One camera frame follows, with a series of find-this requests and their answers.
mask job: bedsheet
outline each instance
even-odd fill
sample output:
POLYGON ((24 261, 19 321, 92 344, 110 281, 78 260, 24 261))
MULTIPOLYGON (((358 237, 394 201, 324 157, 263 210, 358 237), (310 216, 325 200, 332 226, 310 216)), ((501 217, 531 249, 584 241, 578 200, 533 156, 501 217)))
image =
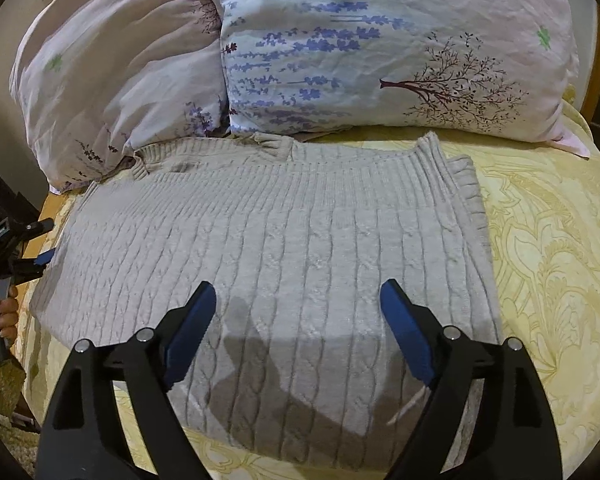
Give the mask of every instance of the bedsheet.
MULTIPOLYGON (((436 130, 449 156, 474 160, 489 221, 494 275, 504 332, 529 350, 547 392, 568 476, 600 438, 600 152, 584 119, 565 104, 562 119, 591 150, 590 160, 552 148, 476 134, 436 130)), ((410 148, 422 128, 354 128, 318 139, 384 150, 410 148)), ((56 228, 27 247, 54 246, 77 192, 50 195, 42 217, 56 228)), ((24 395, 38 420, 68 349, 28 312, 36 283, 20 289, 21 321, 14 351, 28 373, 24 395)), ((134 460, 153 470, 128 395, 116 390, 134 460)), ((300 467, 222 444, 186 430, 216 478, 376 479, 382 472, 300 467)))

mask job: blue gripper pad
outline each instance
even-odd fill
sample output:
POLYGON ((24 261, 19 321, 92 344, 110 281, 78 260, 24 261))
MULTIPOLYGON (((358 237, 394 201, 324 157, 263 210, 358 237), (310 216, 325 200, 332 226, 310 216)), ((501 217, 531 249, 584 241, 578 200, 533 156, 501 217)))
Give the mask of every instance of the blue gripper pad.
POLYGON ((33 263, 35 263, 36 265, 46 265, 54 257, 55 252, 55 248, 49 249, 46 253, 39 254, 38 257, 35 260, 33 260, 33 263))
POLYGON ((189 299, 185 305, 185 308, 188 307, 190 309, 187 317, 171 338, 164 353, 164 384, 168 390, 175 383, 183 381, 189 370, 206 329, 216 313, 216 290, 212 285, 208 285, 198 298, 192 296, 189 299))
POLYGON ((380 288, 380 309, 394 333, 411 375, 429 386, 435 377, 431 348, 408 306, 390 282, 384 282, 380 288))

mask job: person's finger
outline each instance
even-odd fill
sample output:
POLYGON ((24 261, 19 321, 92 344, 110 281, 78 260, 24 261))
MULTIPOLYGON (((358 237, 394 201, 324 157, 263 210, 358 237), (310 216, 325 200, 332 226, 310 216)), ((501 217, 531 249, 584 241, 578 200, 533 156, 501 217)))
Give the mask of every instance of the person's finger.
POLYGON ((0 314, 8 314, 10 312, 18 311, 18 300, 9 298, 8 300, 2 300, 0 302, 0 314))
POLYGON ((14 314, 13 312, 9 314, 2 314, 0 316, 0 329, 8 328, 10 326, 16 326, 18 323, 18 314, 14 314))
POLYGON ((9 343, 13 344, 18 337, 18 329, 14 326, 10 326, 8 328, 3 328, 0 330, 0 337, 3 339, 8 339, 9 343))

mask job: green leaf print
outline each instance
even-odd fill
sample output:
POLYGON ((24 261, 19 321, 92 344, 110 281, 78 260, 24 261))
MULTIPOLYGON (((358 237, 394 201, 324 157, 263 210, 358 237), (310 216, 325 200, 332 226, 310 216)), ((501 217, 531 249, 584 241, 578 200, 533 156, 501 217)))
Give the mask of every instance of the green leaf print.
POLYGON ((551 49, 551 36, 549 36, 549 31, 546 27, 540 27, 540 30, 538 30, 538 38, 540 38, 540 44, 544 46, 545 50, 551 49))
POLYGON ((53 70, 54 72, 60 72, 61 66, 62 66, 62 54, 56 54, 45 65, 45 70, 53 70))

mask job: human hand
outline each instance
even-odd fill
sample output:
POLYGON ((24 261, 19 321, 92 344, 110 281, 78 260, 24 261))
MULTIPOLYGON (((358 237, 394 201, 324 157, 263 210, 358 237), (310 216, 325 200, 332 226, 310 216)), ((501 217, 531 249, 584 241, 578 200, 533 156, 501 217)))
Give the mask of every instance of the human hand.
POLYGON ((18 336, 18 289, 11 285, 6 300, 0 301, 0 337, 13 343, 18 336))

